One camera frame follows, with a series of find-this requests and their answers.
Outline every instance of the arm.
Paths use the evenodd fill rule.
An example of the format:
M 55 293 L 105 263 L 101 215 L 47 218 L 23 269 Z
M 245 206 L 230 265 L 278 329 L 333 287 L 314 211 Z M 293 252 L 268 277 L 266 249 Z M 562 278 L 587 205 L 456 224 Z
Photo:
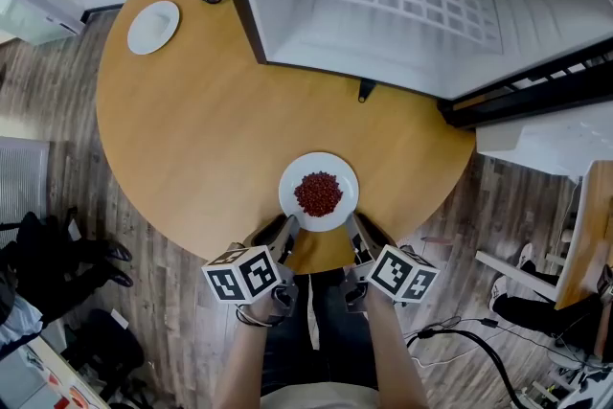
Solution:
M 366 309 L 375 350 L 382 409 L 426 409 L 425 390 L 407 351 L 392 301 L 369 286 Z
M 250 306 L 248 313 L 264 320 L 271 308 L 272 298 L 267 296 Z M 238 323 L 234 344 L 216 385 L 215 409 L 260 407 L 261 367 L 267 332 L 267 328 Z

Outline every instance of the bracelet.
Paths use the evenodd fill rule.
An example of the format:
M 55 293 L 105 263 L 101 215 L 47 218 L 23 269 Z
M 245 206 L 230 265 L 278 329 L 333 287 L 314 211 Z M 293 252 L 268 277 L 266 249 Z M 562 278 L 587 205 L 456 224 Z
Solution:
M 245 324 L 247 326 L 252 326 L 254 328 L 274 328 L 278 326 L 283 320 L 285 320 L 285 317 L 281 317 L 278 321 L 275 321 L 275 322 L 263 322 L 251 316 L 247 312 L 245 312 L 243 310 L 243 307 L 247 307 L 247 306 L 246 305 L 237 306 L 236 315 L 237 315 L 237 319 L 242 324 Z

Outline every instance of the black bag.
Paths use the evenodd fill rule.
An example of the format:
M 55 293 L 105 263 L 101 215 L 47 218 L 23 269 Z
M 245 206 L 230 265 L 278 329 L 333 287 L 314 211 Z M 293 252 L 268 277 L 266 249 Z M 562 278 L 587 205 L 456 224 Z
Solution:
M 7 248 L 11 248 L 14 242 L 10 243 L 0 251 L 0 325 L 4 324 L 12 311 L 12 306 L 15 303 L 15 290 L 17 288 L 17 277 L 9 267 L 9 262 L 6 259 Z

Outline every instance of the black shoe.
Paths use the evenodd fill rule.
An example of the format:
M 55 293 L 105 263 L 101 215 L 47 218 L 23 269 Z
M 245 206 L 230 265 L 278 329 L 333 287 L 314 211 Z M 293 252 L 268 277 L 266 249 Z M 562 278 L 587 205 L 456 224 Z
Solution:
M 120 244 L 116 240 L 110 240 L 108 242 L 108 249 L 106 249 L 106 254 L 108 258 L 119 260 L 119 261 L 132 261 L 132 253 L 128 251 L 123 244 Z
M 124 271 L 115 267 L 110 262 L 105 261 L 104 267 L 106 268 L 109 280 L 115 282 L 116 284 L 120 284 L 121 286 L 125 286 L 126 288 L 131 288 L 134 286 L 132 279 L 127 276 Z

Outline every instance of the red beans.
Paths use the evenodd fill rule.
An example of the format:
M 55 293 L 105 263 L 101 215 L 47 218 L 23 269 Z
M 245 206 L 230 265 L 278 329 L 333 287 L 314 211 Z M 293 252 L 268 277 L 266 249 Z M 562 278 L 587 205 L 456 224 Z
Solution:
M 343 197 L 336 176 L 327 172 L 314 172 L 303 177 L 301 185 L 294 190 L 298 204 L 311 216 L 331 214 Z

